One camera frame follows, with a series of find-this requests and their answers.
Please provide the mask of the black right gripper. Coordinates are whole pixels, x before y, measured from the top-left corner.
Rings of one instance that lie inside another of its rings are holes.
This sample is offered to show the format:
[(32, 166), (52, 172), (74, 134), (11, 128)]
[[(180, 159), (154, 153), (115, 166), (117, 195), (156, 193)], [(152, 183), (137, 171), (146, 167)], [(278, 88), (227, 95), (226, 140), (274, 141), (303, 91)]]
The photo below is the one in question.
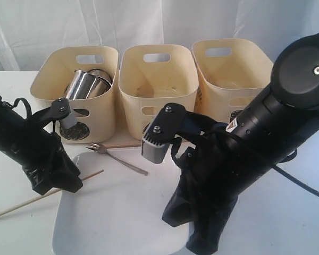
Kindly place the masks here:
[(218, 189), (218, 174), (228, 152), (224, 127), (213, 127), (202, 137), (208, 146), (188, 147), (177, 157), (182, 139), (175, 138), (171, 149), (174, 163), (181, 169), (178, 186), (166, 205), (162, 219), (172, 227), (193, 222), (195, 230), (186, 243), (191, 252), (216, 252), (220, 236), (237, 202), (225, 198)]

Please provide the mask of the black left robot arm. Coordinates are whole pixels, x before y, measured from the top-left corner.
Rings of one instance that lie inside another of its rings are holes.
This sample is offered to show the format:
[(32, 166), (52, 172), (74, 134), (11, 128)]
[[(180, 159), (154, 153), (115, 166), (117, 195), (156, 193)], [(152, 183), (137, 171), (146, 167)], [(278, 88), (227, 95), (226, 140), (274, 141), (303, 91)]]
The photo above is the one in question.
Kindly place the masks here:
[(25, 98), (10, 104), (0, 96), (0, 151), (22, 166), (32, 189), (40, 195), (52, 188), (75, 193), (83, 186), (80, 171), (67, 155), (61, 137), (56, 131), (44, 130), (56, 122), (66, 129), (77, 123), (66, 98), (33, 113)]

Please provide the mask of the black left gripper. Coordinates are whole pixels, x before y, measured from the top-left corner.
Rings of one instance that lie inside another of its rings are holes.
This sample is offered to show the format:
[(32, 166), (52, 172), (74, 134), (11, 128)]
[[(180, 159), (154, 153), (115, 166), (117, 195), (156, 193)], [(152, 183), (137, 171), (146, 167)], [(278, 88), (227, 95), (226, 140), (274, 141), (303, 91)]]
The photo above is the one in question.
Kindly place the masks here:
[(48, 146), (41, 149), (42, 157), (23, 168), (32, 189), (40, 195), (52, 188), (76, 193), (83, 187), (79, 169), (66, 153), (57, 133), (52, 132), (48, 141)]

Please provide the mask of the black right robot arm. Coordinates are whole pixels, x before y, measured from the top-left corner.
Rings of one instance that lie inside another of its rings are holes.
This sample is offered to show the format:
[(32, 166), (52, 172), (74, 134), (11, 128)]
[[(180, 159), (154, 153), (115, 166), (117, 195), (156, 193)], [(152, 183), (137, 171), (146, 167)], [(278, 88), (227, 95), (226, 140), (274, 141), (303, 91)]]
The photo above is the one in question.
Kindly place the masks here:
[(179, 184), (162, 218), (173, 227), (193, 222), (186, 248), (213, 254), (239, 194), (319, 130), (319, 33), (279, 55), (270, 83), (232, 122), (202, 129), (207, 144), (193, 142), (175, 160)]

